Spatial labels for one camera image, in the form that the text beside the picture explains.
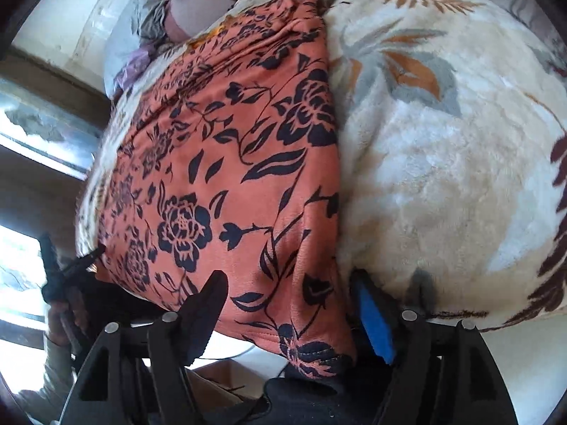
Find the wall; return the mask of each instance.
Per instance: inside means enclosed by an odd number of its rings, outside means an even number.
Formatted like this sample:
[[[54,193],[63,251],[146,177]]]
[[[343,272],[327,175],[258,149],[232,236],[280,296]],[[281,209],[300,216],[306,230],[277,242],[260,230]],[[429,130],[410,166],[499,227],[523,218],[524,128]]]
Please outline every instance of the wall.
[[[41,0],[13,46],[104,92],[104,44],[128,0]]]

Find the sleeve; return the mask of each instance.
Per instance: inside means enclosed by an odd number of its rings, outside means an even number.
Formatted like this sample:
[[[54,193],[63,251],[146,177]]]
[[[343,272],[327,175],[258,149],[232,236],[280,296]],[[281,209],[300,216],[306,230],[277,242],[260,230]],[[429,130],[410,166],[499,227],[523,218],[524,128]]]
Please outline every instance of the sleeve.
[[[61,417],[73,387],[73,371],[70,346],[60,347],[44,336],[44,348],[47,357],[43,387],[38,392],[22,390],[14,397],[31,418],[49,424]]]

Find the plush blanket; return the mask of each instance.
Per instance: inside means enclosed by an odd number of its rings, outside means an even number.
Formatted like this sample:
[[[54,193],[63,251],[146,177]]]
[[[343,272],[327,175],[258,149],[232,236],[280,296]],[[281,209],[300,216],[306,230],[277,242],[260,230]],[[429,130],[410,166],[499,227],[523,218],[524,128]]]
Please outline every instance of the plush blanket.
[[[230,15],[267,1],[239,0]],[[483,329],[563,312],[566,51],[535,2],[512,15],[491,0],[324,1],[345,285],[365,268],[430,317]],[[96,244],[143,92],[184,51],[118,103],[79,204],[79,253]]]

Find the red floral fabric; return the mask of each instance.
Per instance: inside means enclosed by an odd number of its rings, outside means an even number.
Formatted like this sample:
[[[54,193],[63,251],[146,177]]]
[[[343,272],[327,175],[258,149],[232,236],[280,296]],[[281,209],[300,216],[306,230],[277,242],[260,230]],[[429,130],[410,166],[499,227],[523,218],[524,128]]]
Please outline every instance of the red floral fabric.
[[[313,378],[354,362],[321,4],[272,0],[168,67],[118,151],[99,231],[100,277],[166,309],[223,270],[217,331]]]

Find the gray cloth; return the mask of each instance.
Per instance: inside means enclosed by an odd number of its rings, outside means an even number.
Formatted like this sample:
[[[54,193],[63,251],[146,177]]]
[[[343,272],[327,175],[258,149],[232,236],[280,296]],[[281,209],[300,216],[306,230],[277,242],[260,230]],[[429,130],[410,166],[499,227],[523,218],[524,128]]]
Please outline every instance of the gray cloth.
[[[104,50],[104,89],[110,99],[120,94],[117,79],[124,81],[124,71],[138,60],[135,53],[143,47],[155,52],[165,39],[166,5],[167,0],[130,0],[118,18]],[[132,70],[139,76],[145,67],[130,69],[130,76]]]
[[[67,396],[73,387],[70,346],[60,347],[44,336],[45,374],[38,391],[22,390],[16,402],[34,423],[55,425],[61,417]]]

